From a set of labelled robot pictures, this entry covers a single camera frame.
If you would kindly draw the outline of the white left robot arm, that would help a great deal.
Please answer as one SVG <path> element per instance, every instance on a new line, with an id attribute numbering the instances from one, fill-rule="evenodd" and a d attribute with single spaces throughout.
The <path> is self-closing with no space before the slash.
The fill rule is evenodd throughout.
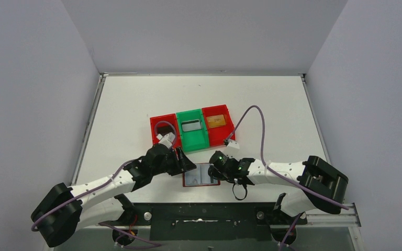
<path id="1" fill-rule="evenodd" d="M 78 229 L 83 214 L 90 208 L 116 196 L 148 185 L 154 176 L 179 175 L 196 169 L 180 147 L 153 145 L 144 156 L 129 160 L 110 176 L 83 185 L 53 186 L 32 212 L 31 231 L 39 232 L 49 247 L 67 241 Z"/>

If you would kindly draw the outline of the green plastic bin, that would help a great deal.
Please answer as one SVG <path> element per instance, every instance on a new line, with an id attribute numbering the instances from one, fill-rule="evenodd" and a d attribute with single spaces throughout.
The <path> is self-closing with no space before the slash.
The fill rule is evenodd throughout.
<path id="1" fill-rule="evenodd" d="M 201 109 L 181 111 L 176 113 L 178 128 L 184 152 L 193 152 L 209 148 L 208 132 Z M 190 132 L 183 132 L 181 122 L 188 120 L 200 120 L 202 129 Z"/>

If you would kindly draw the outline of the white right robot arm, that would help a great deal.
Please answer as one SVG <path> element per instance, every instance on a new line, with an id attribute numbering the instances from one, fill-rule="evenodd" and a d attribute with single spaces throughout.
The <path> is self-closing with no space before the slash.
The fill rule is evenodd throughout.
<path id="1" fill-rule="evenodd" d="M 279 195 L 273 209 L 280 223 L 313 209 L 329 214 L 348 209 L 343 204 L 348 177 L 318 156 L 309 156 L 303 162 L 265 163 L 255 158 L 237 160 L 216 151 L 209 160 L 209 174 L 243 188 L 263 184 L 292 187 L 292 192 Z"/>

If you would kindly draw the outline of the red plastic bin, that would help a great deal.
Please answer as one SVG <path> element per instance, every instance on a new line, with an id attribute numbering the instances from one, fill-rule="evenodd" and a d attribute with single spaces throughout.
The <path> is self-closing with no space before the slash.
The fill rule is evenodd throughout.
<path id="1" fill-rule="evenodd" d="M 182 147 L 180 130 L 175 113 L 150 118 L 153 144 L 161 139 L 173 140 L 173 148 Z"/>
<path id="2" fill-rule="evenodd" d="M 226 105 L 204 107 L 202 108 L 202 113 L 207 127 L 210 147 L 223 145 L 224 140 L 229 136 L 229 134 L 235 128 L 235 125 L 233 124 L 231 116 L 229 114 L 228 107 Z M 227 124 L 223 127 L 209 129 L 207 126 L 206 117 L 220 114 L 224 115 Z"/>

